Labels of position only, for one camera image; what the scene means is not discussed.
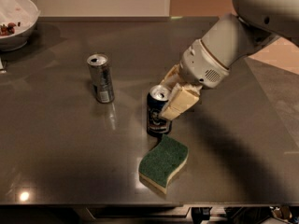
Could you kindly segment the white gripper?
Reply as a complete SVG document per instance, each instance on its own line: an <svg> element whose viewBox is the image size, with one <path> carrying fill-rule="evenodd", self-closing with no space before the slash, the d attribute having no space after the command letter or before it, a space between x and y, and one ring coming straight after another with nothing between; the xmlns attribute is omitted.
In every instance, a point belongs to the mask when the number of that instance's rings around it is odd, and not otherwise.
<svg viewBox="0 0 299 224"><path fill-rule="evenodd" d="M185 81L205 88L214 89L226 77L230 70L218 62L205 48L201 39L196 39L182 54L179 65L175 64L160 82L167 88L173 88L168 102L160 116L173 120L195 105L200 98L200 88L191 84L181 85L180 75Z"/></svg>

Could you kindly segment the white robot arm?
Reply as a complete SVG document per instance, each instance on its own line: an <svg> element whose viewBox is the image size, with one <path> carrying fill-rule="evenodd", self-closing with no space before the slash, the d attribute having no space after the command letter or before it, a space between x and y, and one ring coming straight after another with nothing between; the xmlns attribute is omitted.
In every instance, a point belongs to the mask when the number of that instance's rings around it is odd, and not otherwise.
<svg viewBox="0 0 299 224"><path fill-rule="evenodd" d="M164 77L170 97L160 117L172 120L195 105L200 90L213 89L230 66L283 37L299 45L299 0L232 0L235 12L221 17L195 40Z"/></svg>

